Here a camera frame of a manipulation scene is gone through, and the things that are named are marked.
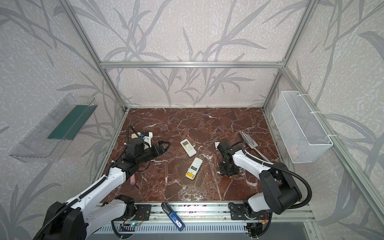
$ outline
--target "white remote control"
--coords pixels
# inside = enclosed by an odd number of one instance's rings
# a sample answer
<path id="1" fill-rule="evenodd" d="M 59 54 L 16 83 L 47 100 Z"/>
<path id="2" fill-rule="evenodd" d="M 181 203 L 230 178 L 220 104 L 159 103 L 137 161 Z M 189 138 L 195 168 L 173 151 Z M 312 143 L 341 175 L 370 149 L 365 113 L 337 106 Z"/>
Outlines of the white remote control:
<path id="1" fill-rule="evenodd" d="M 180 143 L 181 143 L 181 146 L 183 146 L 184 150 L 187 152 L 189 157 L 192 157 L 197 153 L 196 150 L 193 148 L 192 144 L 188 141 L 188 139 L 184 139 Z"/>
<path id="2" fill-rule="evenodd" d="M 200 169 L 202 163 L 203 163 L 203 160 L 201 160 L 198 157 L 195 157 L 195 160 L 193 160 L 193 162 L 192 162 L 191 166 L 189 167 L 189 169 L 188 169 L 187 173 L 185 174 L 185 176 L 188 177 L 189 179 L 194 180 L 195 176 L 196 176 L 198 170 Z"/>

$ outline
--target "wallpaper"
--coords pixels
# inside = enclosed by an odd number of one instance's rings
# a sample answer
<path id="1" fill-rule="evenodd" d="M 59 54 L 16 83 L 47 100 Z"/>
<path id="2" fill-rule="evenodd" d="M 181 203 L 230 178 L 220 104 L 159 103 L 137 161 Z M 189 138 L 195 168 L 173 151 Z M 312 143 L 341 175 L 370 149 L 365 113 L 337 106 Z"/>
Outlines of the wallpaper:
<path id="1" fill-rule="evenodd" d="M 122 108 L 56 1 L 0 1 L 0 239 L 31 239 L 48 206 L 93 182 Z M 98 105 L 57 163 L 8 154 L 68 94 Z"/>
<path id="2" fill-rule="evenodd" d="M 384 197 L 384 1 L 319 5 L 289 69 Z"/>
<path id="3" fill-rule="evenodd" d="M 368 207 L 360 190 L 330 148 L 312 163 L 293 164 L 271 115 L 281 91 L 292 91 L 289 82 L 282 77 L 266 107 L 266 117 L 271 133 L 275 136 L 281 160 L 290 170 L 305 178 L 312 188 L 309 203 L 326 240 L 384 239 L 384 229 L 372 209 Z M 298 186 L 306 197 L 305 186 Z"/>
<path id="4" fill-rule="evenodd" d="M 102 61 L 233 61 L 243 53 L 240 61 L 281 61 L 307 5 L 307 0 L 70 2 Z"/>
<path id="5" fill-rule="evenodd" d="M 108 73 L 128 106 L 262 107 L 277 69 L 115 68 Z"/>

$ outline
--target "marble table surface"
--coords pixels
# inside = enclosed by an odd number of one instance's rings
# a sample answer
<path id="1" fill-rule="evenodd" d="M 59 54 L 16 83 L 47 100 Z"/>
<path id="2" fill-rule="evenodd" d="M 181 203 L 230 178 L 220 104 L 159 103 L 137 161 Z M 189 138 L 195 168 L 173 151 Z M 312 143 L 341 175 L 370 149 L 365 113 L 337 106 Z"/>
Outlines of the marble table surface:
<path id="1" fill-rule="evenodd" d="M 258 179 L 243 168 L 232 178 L 218 173 L 221 154 L 214 142 L 221 139 L 229 144 L 238 142 L 242 140 L 240 130 L 259 144 L 258 149 L 267 158 L 279 161 L 261 108 L 130 109 L 109 162 L 124 150 L 127 125 L 136 131 L 153 132 L 152 142 L 163 140 L 172 144 L 166 153 L 152 160 L 147 170 L 135 173 L 136 185 L 126 181 L 104 199 L 107 202 L 120 194 L 137 202 L 235 201 L 262 192 Z M 186 138 L 197 151 L 191 158 L 180 144 Z M 201 158 L 203 164 L 196 178 L 190 180 L 185 174 L 195 157 Z M 139 170 L 146 166 L 147 163 L 142 164 Z"/>

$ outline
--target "mesh basket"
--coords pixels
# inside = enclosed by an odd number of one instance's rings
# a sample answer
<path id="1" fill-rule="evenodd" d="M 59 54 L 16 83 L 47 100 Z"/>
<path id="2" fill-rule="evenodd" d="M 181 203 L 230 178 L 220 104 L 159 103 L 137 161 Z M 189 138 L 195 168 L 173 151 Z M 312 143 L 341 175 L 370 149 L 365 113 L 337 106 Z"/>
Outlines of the mesh basket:
<path id="1" fill-rule="evenodd" d="M 272 116 L 293 163 L 313 162 L 333 145 L 298 91 L 282 91 Z"/>

